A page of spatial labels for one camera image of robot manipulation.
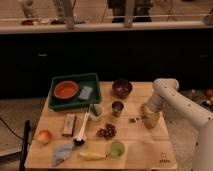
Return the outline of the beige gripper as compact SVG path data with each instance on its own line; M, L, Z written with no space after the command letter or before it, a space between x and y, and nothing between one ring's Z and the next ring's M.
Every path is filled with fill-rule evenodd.
M153 129L160 118L160 114L152 112L147 104L141 106L141 119L147 129Z

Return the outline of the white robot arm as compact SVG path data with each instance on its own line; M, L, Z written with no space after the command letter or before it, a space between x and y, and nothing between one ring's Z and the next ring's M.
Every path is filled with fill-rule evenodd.
M158 78L153 82L153 94L141 106L143 122L153 120L167 102L198 130L191 171L213 171L213 113L178 92L173 78Z

